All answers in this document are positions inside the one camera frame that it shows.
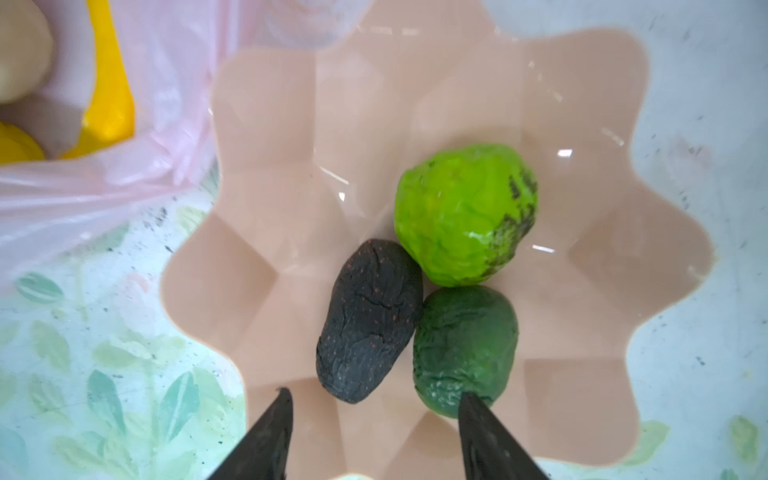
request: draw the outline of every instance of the translucent plastic bag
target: translucent plastic bag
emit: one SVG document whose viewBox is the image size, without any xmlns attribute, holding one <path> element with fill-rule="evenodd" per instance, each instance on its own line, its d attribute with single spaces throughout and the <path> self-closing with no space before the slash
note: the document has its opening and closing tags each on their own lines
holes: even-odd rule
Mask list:
<svg viewBox="0 0 768 480">
<path fill-rule="evenodd" d="M 84 5 L 75 8 L 74 0 L 35 2 L 51 23 L 61 57 L 71 60 L 57 58 L 43 91 L 77 104 L 93 72 L 80 65 L 82 52 L 93 46 L 79 45 L 76 38 L 88 28 L 73 13 Z M 0 291 L 32 264 L 200 182 L 214 159 L 208 94 L 214 72 L 227 56 L 254 43 L 327 45 L 350 30 L 368 4 L 109 0 L 134 99 L 136 134 L 76 160 L 0 167 Z M 60 72 L 73 64 L 82 76 L 74 81 Z"/>
</svg>

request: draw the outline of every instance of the bowl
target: bowl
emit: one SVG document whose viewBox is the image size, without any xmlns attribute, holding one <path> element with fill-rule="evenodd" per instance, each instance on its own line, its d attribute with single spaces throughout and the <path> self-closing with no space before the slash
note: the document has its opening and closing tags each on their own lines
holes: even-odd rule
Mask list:
<svg viewBox="0 0 768 480">
<path fill-rule="evenodd" d="M 607 465 L 633 448 L 627 343 L 713 262 L 701 226 L 631 166 L 647 80 L 622 31 L 512 38 L 476 0 L 380 0 L 336 45 L 254 48 L 220 69 L 220 193 L 161 296 L 238 367 L 249 424 L 291 388 L 289 477 L 463 478 L 455 422 L 413 388 L 411 346 L 356 405 L 319 384 L 315 348 L 343 262 L 370 237 L 396 239 L 402 172 L 481 142 L 516 148 L 539 182 L 534 228 L 487 282 L 520 322 L 492 410 L 539 457 Z"/>
</svg>

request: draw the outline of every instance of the avocado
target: avocado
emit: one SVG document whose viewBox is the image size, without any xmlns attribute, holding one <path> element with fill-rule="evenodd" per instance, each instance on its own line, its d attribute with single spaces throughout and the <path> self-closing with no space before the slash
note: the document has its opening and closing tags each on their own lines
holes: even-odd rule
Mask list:
<svg viewBox="0 0 768 480">
<path fill-rule="evenodd" d="M 413 341 L 416 392 L 451 418 L 463 392 L 491 406 L 507 386 L 517 345 L 517 317 L 504 295 L 486 286 L 437 290 L 424 302 Z"/>
<path fill-rule="evenodd" d="M 537 209 L 536 176 L 520 155 L 478 144 L 438 153 L 400 177 L 395 232 L 431 281 L 474 285 L 512 259 Z"/>
<path fill-rule="evenodd" d="M 396 242 L 366 241 L 333 284 L 317 341 L 317 377 L 339 400 L 357 403 L 380 383 L 422 318 L 419 265 Z"/>
</svg>

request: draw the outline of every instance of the table surface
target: table surface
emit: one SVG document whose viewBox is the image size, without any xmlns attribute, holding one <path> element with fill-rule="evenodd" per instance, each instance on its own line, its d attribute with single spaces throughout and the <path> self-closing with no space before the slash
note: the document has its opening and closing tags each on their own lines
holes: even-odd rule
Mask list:
<svg viewBox="0 0 768 480">
<path fill-rule="evenodd" d="M 636 451 L 610 468 L 543 468 L 562 480 L 765 480 L 768 2 L 486 4 L 514 35 L 616 26 L 642 39 L 652 80 L 634 165 L 717 249 L 704 285 L 631 340 Z M 158 298 L 217 179 L 214 169 L 196 191 L 40 265 L 0 299 L 0 478 L 197 480 L 244 434 L 237 370 L 179 333 Z"/>
</svg>

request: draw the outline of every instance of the bright green fruit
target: bright green fruit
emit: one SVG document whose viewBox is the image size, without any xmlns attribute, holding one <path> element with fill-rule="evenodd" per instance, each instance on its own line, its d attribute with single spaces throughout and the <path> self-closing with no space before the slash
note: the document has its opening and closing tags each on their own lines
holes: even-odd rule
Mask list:
<svg viewBox="0 0 768 480">
<path fill-rule="evenodd" d="M 400 178 L 395 232 L 430 280 L 487 280 L 515 255 L 536 220 L 538 185 L 510 147 L 441 152 Z"/>
<path fill-rule="evenodd" d="M 424 302 L 413 340 L 413 382 L 422 401 L 455 418 L 463 392 L 490 406 L 507 387 L 518 345 L 509 301 L 485 286 L 443 288 Z"/>
</svg>

